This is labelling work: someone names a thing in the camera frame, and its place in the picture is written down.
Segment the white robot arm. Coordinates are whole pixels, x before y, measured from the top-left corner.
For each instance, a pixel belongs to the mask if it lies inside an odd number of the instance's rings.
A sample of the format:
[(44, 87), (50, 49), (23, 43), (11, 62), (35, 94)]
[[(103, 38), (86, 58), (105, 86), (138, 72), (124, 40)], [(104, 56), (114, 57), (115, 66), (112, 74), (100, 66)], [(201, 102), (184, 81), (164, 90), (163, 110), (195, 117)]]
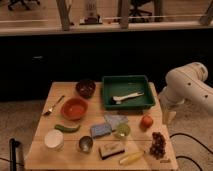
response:
[(182, 105), (185, 100), (192, 101), (213, 115), (213, 87), (205, 84), (207, 78), (207, 67), (200, 62), (174, 68), (166, 74), (166, 86), (159, 93), (164, 124), (174, 119), (174, 107)]

